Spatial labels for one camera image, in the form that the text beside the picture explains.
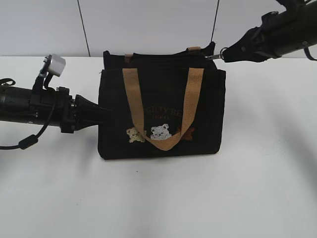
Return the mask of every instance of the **white table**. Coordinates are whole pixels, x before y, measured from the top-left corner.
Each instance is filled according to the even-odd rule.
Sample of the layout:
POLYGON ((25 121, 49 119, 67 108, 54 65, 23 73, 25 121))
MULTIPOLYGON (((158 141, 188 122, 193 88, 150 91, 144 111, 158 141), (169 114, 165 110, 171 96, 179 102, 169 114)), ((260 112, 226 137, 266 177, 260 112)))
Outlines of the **white table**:
MULTIPOLYGON (((97 102, 102 58, 66 58, 52 86, 97 102)), ((317 64, 217 61, 227 71, 223 141, 210 156, 104 161, 97 127, 50 127, 0 151, 2 238, 317 237, 317 64)), ((31 88, 42 58, 0 58, 31 88)), ((40 126, 0 123, 2 145, 40 126)))

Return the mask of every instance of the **metal clip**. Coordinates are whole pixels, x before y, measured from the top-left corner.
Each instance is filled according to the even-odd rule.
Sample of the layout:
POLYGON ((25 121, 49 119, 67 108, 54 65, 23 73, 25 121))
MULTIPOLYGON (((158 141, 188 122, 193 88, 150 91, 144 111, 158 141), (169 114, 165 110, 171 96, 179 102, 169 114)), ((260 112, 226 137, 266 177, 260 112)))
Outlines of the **metal clip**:
POLYGON ((222 59, 222 54, 219 55, 214 55, 214 56, 205 56, 206 60, 218 60, 218 59, 222 59))

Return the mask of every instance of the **fabric strap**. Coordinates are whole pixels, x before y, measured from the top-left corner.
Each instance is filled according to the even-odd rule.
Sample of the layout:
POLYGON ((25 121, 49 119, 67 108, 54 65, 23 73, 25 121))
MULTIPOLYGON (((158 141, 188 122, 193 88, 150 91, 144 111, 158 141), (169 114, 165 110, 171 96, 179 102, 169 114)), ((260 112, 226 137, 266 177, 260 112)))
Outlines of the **fabric strap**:
POLYGON ((182 138, 195 119, 197 104, 203 80, 203 68, 189 68, 183 105, 183 119, 180 132, 166 140, 152 140, 144 134, 144 110, 137 68, 124 68, 123 78, 133 124, 138 132, 160 150, 172 149, 182 138))

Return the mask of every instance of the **black cable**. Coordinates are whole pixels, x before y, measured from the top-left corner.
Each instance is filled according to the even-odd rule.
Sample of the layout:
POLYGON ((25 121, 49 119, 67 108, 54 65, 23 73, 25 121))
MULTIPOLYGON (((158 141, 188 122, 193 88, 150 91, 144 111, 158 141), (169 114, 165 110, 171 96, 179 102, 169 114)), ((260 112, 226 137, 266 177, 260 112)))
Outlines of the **black cable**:
POLYGON ((13 146, 0 146, 0 150, 16 150, 20 149, 19 145, 13 145, 13 146))
POLYGON ((307 58, 308 58, 309 60, 317 61, 317 59, 315 59, 315 58, 311 55, 311 52, 309 51, 309 48, 304 48, 304 52, 305 52, 305 54, 306 54, 306 56, 307 56, 307 58))
MULTIPOLYGON (((39 133, 37 133, 35 136, 32 135, 29 137, 33 137, 33 138, 35 137, 36 139, 38 139, 44 133, 44 131, 47 129, 47 127, 50 124, 53 113, 54 113, 55 108, 57 106, 57 94, 56 94, 55 90, 53 88, 49 88, 49 87, 47 88, 47 90, 51 91, 54 94, 54 103, 53 103, 52 109, 51 109, 50 114, 49 114, 48 118, 46 119, 44 125, 42 126, 41 130, 39 131, 39 133)), ((23 149, 23 148, 21 148, 20 143, 19 143, 19 145, 13 145, 13 146, 0 146, 0 150, 15 150, 15 149, 23 149)))
POLYGON ((215 27, 216 27, 216 21, 217 21, 217 16, 218 16, 219 4, 220 4, 220 0, 218 0, 218 2, 217 2, 216 14, 214 16, 214 22, 213 22, 213 28, 212 28, 212 34, 211 34, 211 42, 212 42, 212 39, 213 39, 213 34, 214 34, 215 27))
POLYGON ((36 137, 39 138, 43 132, 46 130, 46 128, 48 128, 49 124, 50 124, 50 121, 52 119, 52 116, 53 116, 53 113, 54 113, 54 110, 56 108, 56 105, 57 105, 57 95, 56 95, 56 92, 54 89, 52 88, 48 88, 48 90, 50 90, 53 94, 54 94, 54 103, 53 103, 53 106, 52 106, 52 110, 48 116, 48 118, 46 119, 43 127, 41 128, 41 130, 39 131, 39 133, 37 133, 36 137))

